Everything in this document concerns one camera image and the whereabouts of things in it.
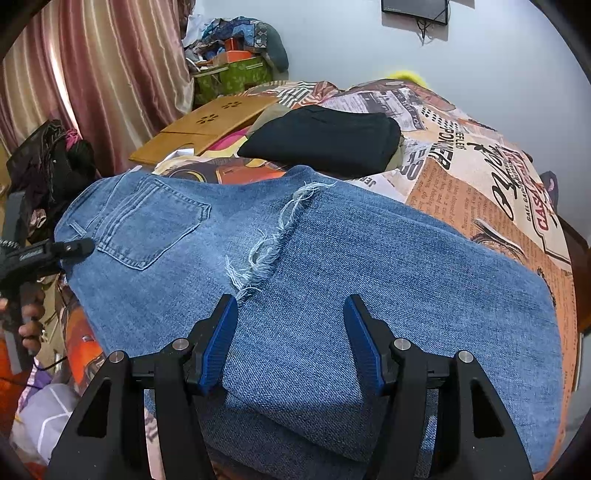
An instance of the pink striped curtain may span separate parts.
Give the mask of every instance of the pink striped curtain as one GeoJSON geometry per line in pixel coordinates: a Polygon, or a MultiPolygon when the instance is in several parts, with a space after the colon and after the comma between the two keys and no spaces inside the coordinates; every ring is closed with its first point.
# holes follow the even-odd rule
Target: pink striped curtain
{"type": "Polygon", "coordinates": [[[60,119],[109,176],[192,101],[177,0],[52,0],[2,63],[0,135],[13,151],[60,119]]]}

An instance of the white cloth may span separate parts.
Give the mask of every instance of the white cloth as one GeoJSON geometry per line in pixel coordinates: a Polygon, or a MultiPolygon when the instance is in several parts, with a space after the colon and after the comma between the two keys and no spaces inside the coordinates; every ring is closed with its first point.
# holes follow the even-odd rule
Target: white cloth
{"type": "Polygon", "coordinates": [[[47,463],[77,403],[78,395],[68,385],[49,384],[22,409],[21,421],[47,463]]]}
{"type": "Polygon", "coordinates": [[[205,7],[203,6],[203,0],[197,0],[193,7],[193,12],[189,15],[187,34],[183,38],[183,48],[187,48],[197,40],[201,40],[207,26],[215,20],[213,17],[205,16],[204,13],[205,7]]]}

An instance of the denim seam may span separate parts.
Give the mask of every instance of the denim seam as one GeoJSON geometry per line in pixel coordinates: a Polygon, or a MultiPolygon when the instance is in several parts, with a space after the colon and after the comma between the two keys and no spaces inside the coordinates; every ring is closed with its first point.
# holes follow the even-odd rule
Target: denim seam
{"type": "Polygon", "coordinates": [[[85,190],[80,195],[78,195],[78,197],[74,199],[74,201],[70,204],[70,206],[61,216],[61,219],[57,222],[55,231],[57,231],[65,223],[66,218],[72,217],[74,212],[77,211],[79,207],[81,207],[85,200],[99,187],[99,185],[100,180],[91,183],[85,188],[85,190]]]}
{"type": "Polygon", "coordinates": [[[112,215],[107,216],[110,218],[110,220],[107,223],[105,231],[101,235],[100,240],[98,240],[97,248],[100,251],[110,255],[117,261],[123,263],[123,265],[126,265],[130,268],[134,268],[136,270],[144,270],[148,268],[156,260],[158,260],[163,253],[175,246],[182,238],[184,238],[189,233],[193,232],[205,220],[209,219],[210,213],[211,205],[199,202],[197,200],[193,200],[183,195],[182,193],[170,188],[168,185],[164,184],[159,179],[148,176],[142,182],[140,182],[140,184],[135,189],[135,191],[133,192],[133,194],[127,202],[124,202],[123,205],[120,205],[115,210],[113,210],[112,215]],[[195,219],[197,220],[197,222],[191,225],[191,227],[187,228],[179,236],[179,238],[177,238],[174,242],[172,242],[162,251],[157,251],[154,254],[146,255],[140,260],[132,260],[130,258],[127,258],[121,251],[118,251],[117,249],[109,246],[109,243],[115,235],[116,230],[121,226],[121,224],[124,223],[130,216],[132,216],[134,212],[136,212],[144,204],[144,202],[148,200],[152,196],[152,194],[154,194],[158,190],[165,190],[168,193],[180,199],[181,201],[183,201],[184,203],[188,203],[194,207],[197,207],[197,210],[195,211],[195,219]]]}
{"type": "MultiPolygon", "coordinates": [[[[131,195],[127,196],[126,198],[133,198],[133,197],[134,197],[134,196],[135,196],[135,195],[138,193],[139,189],[142,187],[142,185],[143,185],[143,184],[144,184],[144,183],[145,183],[147,180],[148,180],[148,177],[147,177],[147,176],[146,176],[146,177],[144,177],[143,179],[141,179],[141,180],[138,182],[138,184],[135,186],[135,188],[134,188],[134,191],[131,193],[131,195]]],[[[111,193],[109,194],[109,199],[107,200],[107,202],[108,202],[108,201],[111,199],[111,196],[113,195],[113,193],[114,193],[114,192],[115,192],[115,189],[113,188],[113,190],[112,190],[112,191],[111,191],[111,193]]],[[[106,215],[103,215],[103,216],[102,216],[102,218],[100,218],[100,220],[99,220],[98,222],[96,222],[96,225],[95,225],[95,227],[92,229],[92,234],[91,234],[91,237],[92,237],[92,238],[95,238],[95,237],[96,237],[97,233],[100,231],[100,227],[101,227],[101,226],[102,226],[102,225],[103,225],[103,224],[104,224],[106,221],[108,221],[108,220],[109,220],[109,219],[110,219],[110,218],[111,218],[113,215],[115,215],[115,214],[116,214],[116,212],[117,212],[117,211],[118,211],[118,210],[119,210],[119,209],[120,209],[120,208],[121,208],[123,205],[125,205],[125,203],[126,203],[126,201],[125,201],[125,199],[123,199],[123,200],[122,200],[122,201],[121,201],[121,202],[120,202],[118,205],[116,205],[116,206],[113,208],[113,210],[111,210],[111,211],[110,211],[109,213],[107,213],[106,215]]],[[[101,209],[101,211],[100,211],[101,213],[103,213],[103,212],[105,211],[105,207],[106,207],[106,205],[107,205],[107,204],[105,203],[105,205],[103,206],[103,208],[102,208],[102,209],[101,209]]],[[[92,220],[92,222],[94,222],[94,221],[95,221],[95,220],[96,220],[96,219],[99,217],[99,215],[97,215],[97,216],[96,216],[96,217],[95,217],[95,218],[92,220]]]]}
{"type": "Polygon", "coordinates": [[[107,199],[105,200],[105,203],[103,204],[103,206],[101,207],[99,213],[97,213],[94,218],[92,220],[90,220],[90,222],[88,222],[88,224],[86,225],[86,229],[88,230],[88,228],[92,225],[92,222],[94,222],[106,209],[107,204],[109,203],[109,201],[111,200],[111,197],[113,196],[113,194],[115,193],[115,190],[117,189],[117,186],[119,185],[119,182],[121,180],[123,180],[123,178],[125,177],[125,174],[121,175],[120,178],[115,182],[115,185],[113,185],[113,188],[111,189],[111,192],[109,192],[109,195],[107,196],[107,199]]]}
{"type": "Polygon", "coordinates": [[[84,230],[80,225],[78,225],[78,223],[74,219],[70,220],[68,222],[68,225],[70,225],[76,231],[76,233],[78,233],[78,235],[86,235],[86,230],[84,230]]]}

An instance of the finger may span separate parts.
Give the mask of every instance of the finger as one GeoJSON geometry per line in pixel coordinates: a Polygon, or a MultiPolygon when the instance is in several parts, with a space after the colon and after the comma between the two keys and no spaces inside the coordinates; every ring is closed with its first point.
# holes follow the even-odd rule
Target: finger
{"type": "Polygon", "coordinates": [[[32,317],[35,319],[40,319],[45,315],[45,308],[43,305],[38,305],[37,303],[31,303],[30,305],[25,305],[22,308],[22,316],[25,317],[32,317]]]}
{"type": "Polygon", "coordinates": [[[43,301],[45,300],[45,292],[41,287],[39,287],[39,289],[35,293],[35,299],[38,303],[43,303],[43,301]]]}
{"type": "Polygon", "coordinates": [[[39,337],[43,332],[43,326],[40,322],[27,322],[18,328],[18,334],[21,337],[39,337]]]}
{"type": "Polygon", "coordinates": [[[22,341],[22,345],[27,350],[30,350],[31,352],[33,352],[33,355],[38,354],[39,350],[41,350],[41,342],[37,339],[34,339],[34,338],[25,338],[22,341]]]}

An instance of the green storage box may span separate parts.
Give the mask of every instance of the green storage box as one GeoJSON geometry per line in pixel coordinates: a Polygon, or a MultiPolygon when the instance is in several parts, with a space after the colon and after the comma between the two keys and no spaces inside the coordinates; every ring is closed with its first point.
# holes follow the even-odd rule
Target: green storage box
{"type": "Polygon", "coordinates": [[[220,95],[235,95],[270,82],[271,69],[262,57],[233,61],[219,68],[194,75],[195,103],[205,105],[220,95]]]}

